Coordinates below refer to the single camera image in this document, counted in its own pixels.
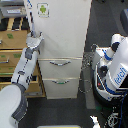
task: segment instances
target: white robot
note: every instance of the white robot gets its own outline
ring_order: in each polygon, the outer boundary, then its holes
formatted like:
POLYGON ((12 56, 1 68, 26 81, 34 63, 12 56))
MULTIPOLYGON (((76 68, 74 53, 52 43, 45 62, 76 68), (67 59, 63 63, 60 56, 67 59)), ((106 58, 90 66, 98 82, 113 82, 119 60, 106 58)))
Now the white robot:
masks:
POLYGON ((27 109, 27 100, 24 96, 36 66, 38 50, 43 35, 34 38, 28 34, 28 48, 24 48, 21 58, 15 68, 11 85, 0 92, 0 127, 18 128, 18 122, 23 118, 27 109))
MULTIPOLYGON (((128 34, 128 11, 121 12, 120 19, 128 34)), ((94 70, 94 93, 107 105, 115 105, 128 90, 128 37, 112 36, 111 47, 96 48, 92 69, 94 70)))

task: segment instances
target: cable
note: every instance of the cable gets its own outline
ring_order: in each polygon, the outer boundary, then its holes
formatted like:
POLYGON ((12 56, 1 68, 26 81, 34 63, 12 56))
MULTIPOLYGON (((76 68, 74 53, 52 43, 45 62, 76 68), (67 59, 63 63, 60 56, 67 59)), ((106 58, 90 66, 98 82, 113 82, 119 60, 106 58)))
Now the cable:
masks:
POLYGON ((90 83, 90 88, 87 90, 87 91, 82 91, 81 89, 80 89, 80 86, 78 87, 79 88, 79 91, 80 92, 82 92, 82 93, 88 93, 88 92, 90 92, 91 91, 91 89, 92 89, 92 83, 89 81, 89 80, 82 80, 82 81, 85 81, 85 82, 88 82, 88 83, 90 83))
POLYGON ((100 3, 100 4, 104 4, 105 2, 106 2, 106 0, 96 0, 98 3, 100 3))
POLYGON ((104 125, 104 128, 107 128, 107 126, 114 128, 114 126, 118 123, 118 113, 115 113, 115 108, 116 107, 113 107, 112 114, 108 117, 108 119, 104 125))
POLYGON ((99 48, 99 46, 98 46, 97 44, 92 44, 92 46, 91 46, 92 52, 94 52, 94 51, 93 51, 93 46, 96 46, 96 48, 99 48))
POLYGON ((119 122, 119 127, 118 127, 118 128, 120 128, 120 126, 121 126, 123 102, 124 102, 124 98, 125 98, 125 96, 127 95, 127 93, 128 93, 128 91, 125 92, 124 97, 123 97, 123 99, 122 99, 122 103, 121 103, 121 117, 120 117, 120 122, 119 122))

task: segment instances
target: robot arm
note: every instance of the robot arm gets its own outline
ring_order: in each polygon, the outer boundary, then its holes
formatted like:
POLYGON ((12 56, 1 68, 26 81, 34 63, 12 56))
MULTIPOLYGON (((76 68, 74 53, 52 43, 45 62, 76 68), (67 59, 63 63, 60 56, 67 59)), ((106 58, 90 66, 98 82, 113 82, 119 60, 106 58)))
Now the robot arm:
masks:
POLYGON ((11 85, 6 86, 0 92, 1 128, 18 128, 18 122, 26 113, 27 100, 24 92, 29 87, 42 40, 42 35, 39 38, 34 38, 28 34, 28 48, 24 48, 22 51, 11 79, 11 85))

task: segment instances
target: cabinet door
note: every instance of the cabinet door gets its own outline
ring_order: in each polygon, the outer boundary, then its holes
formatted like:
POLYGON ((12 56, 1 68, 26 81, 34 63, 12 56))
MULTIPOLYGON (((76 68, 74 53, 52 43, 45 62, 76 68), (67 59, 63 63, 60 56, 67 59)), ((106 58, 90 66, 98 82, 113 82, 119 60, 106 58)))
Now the cabinet door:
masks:
MULTIPOLYGON (((27 0, 24 2, 32 28, 30 9, 27 7, 27 0)), ((91 0, 33 0, 31 5, 36 32, 44 35, 39 58, 83 55, 91 0), (40 15, 41 5, 49 14, 47 18, 40 15)))
POLYGON ((82 59, 39 61, 42 78, 79 78, 82 59))
POLYGON ((43 80, 47 99, 77 98, 79 79, 43 80))
POLYGON ((23 49, 26 45, 27 31, 1 31, 0 49, 23 49))
POLYGON ((22 50, 0 50, 0 67, 16 66, 22 50))

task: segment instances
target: white cabinet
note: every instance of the white cabinet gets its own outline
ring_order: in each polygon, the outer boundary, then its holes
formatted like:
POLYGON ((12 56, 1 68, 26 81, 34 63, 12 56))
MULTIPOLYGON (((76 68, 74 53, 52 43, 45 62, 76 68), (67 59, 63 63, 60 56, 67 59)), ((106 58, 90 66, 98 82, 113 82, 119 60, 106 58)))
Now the white cabinet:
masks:
POLYGON ((31 11, 37 35, 39 32, 44 35, 38 59, 47 98, 76 98, 91 0, 30 0, 30 3, 24 0, 24 3, 30 28, 31 11), (48 81, 68 78, 74 82, 65 83, 64 88, 48 81))

